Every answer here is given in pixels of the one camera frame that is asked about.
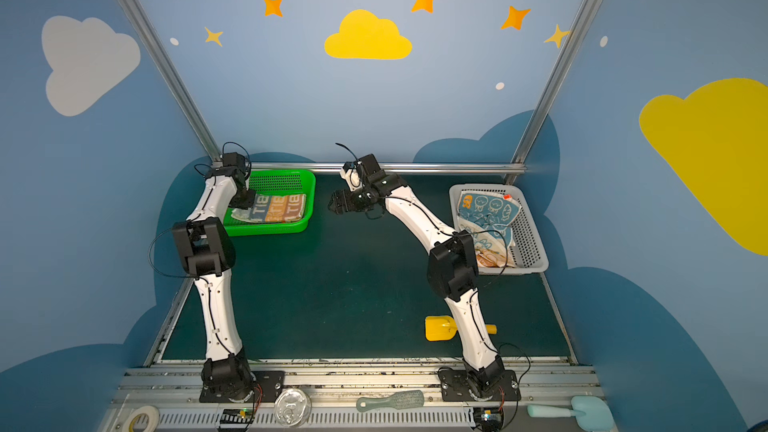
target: dark green mat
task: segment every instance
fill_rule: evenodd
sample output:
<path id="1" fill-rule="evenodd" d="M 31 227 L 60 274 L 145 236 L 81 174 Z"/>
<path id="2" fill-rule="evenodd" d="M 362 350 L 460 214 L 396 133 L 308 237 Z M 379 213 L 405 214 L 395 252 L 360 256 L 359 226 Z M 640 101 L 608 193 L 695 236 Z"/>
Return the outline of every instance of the dark green mat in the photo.
<path id="1" fill-rule="evenodd" d="M 452 225 L 448 189 L 499 177 L 406 176 L 417 196 Z M 233 238 L 237 261 L 232 302 L 249 359 L 460 357 L 458 335 L 429 342 L 424 317 L 450 314 L 426 280 L 427 254 L 397 218 L 335 216 L 327 203 L 344 187 L 318 176 L 315 213 L 302 233 Z M 492 278 L 481 276 L 481 287 Z M 165 359 L 205 358 L 199 296 L 193 292 L 170 337 Z M 567 356 L 568 346 L 538 274 L 505 276 L 481 288 L 493 341 L 529 355 Z M 513 349 L 504 355 L 515 355 Z"/>

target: black mounting plate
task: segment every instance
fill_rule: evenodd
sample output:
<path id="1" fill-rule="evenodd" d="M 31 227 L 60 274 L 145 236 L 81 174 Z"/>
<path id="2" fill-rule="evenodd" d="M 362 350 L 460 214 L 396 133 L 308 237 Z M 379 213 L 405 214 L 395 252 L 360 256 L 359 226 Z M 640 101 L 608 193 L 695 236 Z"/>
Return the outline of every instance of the black mounting plate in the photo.
<path id="1" fill-rule="evenodd" d="M 256 384 L 258 384 L 261 386 L 261 389 L 264 392 L 261 403 L 263 404 L 264 402 L 274 402 L 277 400 L 277 398 L 280 396 L 280 393 L 283 392 L 283 380 L 285 379 L 286 373 L 283 370 L 252 370 L 251 373 L 256 378 L 256 381 L 254 382 L 254 389 L 256 389 Z M 256 401 L 259 400 L 258 393 L 259 391 L 256 389 Z M 216 397 L 216 395 L 209 392 L 208 389 L 203 389 L 200 392 L 200 402 L 208 404 L 234 403 L 227 398 Z M 243 402 L 243 407 L 251 405 L 252 402 L 252 399 L 248 398 L 248 400 Z"/>
<path id="2" fill-rule="evenodd" d="M 442 393 L 443 402 L 477 401 L 469 393 L 469 382 L 467 382 L 466 370 L 441 368 L 438 370 L 437 376 L 440 379 L 440 392 Z M 516 400 L 521 399 L 518 376 L 514 373 L 514 370 L 505 370 L 504 377 L 502 377 L 498 386 L 504 390 L 504 402 L 515 402 Z M 497 388 L 488 401 L 501 402 L 502 392 Z"/>

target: gray-green comb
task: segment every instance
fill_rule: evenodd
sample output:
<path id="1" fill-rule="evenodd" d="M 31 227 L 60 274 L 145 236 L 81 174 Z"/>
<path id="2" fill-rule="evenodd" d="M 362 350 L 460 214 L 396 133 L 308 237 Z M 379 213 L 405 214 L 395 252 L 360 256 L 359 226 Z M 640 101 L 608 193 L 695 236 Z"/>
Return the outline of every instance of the gray-green comb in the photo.
<path id="1" fill-rule="evenodd" d="M 412 409 L 424 405 L 424 394 L 420 390 L 408 390 L 406 392 L 395 392 L 387 398 L 374 399 L 369 397 L 360 397 L 357 399 L 357 411 L 367 412 L 370 409 L 380 407 L 391 407 L 396 409 Z"/>

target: white plastic basket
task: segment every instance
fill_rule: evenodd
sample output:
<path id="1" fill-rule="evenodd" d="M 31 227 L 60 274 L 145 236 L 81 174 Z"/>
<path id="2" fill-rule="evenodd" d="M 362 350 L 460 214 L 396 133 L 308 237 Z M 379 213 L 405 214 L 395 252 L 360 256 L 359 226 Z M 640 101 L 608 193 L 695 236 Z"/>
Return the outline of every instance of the white plastic basket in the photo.
<path id="1" fill-rule="evenodd" d="M 532 274 L 547 270 L 549 259 L 547 259 L 547 253 L 544 251 L 542 238 L 538 235 L 528 203 L 525 201 L 523 192 L 519 188 L 500 184 L 457 184 L 451 187 L 448 194 L 451 198 L 454 228 L 456 228 L 456 219 L 458 217 L 458 199 L 465 190 L 509 194 L 520 203 L 520 213 L 512 222 L 512 234 L 514 235 L 515 245 L 509 248 L 509 255 L 514 261 L 514 267 L 507 267 L 504 275 Z M 496 275 L 502 270 L 496 267 L 479 267 L 478 269 L 481 274 L 486 275 Z"/>

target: yellow shovel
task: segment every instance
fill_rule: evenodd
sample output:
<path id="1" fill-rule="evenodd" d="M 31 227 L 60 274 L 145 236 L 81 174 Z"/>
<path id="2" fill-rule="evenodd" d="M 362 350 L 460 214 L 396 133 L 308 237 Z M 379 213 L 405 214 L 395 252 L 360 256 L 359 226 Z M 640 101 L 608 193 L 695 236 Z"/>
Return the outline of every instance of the yellow shovel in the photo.
<path id="1" fill-rule="evenodd" d="M 485 328 L 489 334 L 496 333 L 495 325 L 486 325 Z M 424 319 L 424 329 L 426 330 L 427 340 L 449 341 L 456 335 L 456 321 L 450 315 L 430 315 Z"/>

